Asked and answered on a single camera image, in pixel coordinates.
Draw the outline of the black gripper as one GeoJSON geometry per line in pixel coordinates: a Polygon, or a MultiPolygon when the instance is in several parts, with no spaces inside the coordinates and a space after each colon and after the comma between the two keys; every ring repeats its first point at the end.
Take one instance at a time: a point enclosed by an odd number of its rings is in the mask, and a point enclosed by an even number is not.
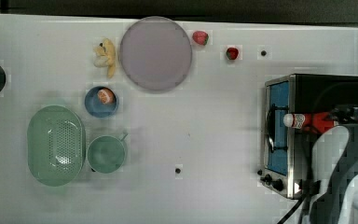
{"type": "Polygon", "coordinates": [[[332,110],[331,117],[339,124],[358,123],[358,106],[337,105],[332,110]]]}

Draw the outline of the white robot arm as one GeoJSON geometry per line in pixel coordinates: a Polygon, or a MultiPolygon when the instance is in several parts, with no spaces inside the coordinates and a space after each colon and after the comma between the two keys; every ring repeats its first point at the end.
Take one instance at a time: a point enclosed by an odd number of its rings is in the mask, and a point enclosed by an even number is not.
{"type": "Polygon", "coordinates": [[[298,224],[350,224],[358,199],[358,111],[312,113],[302,129],[320,137],[310,150],[298,224]]]}

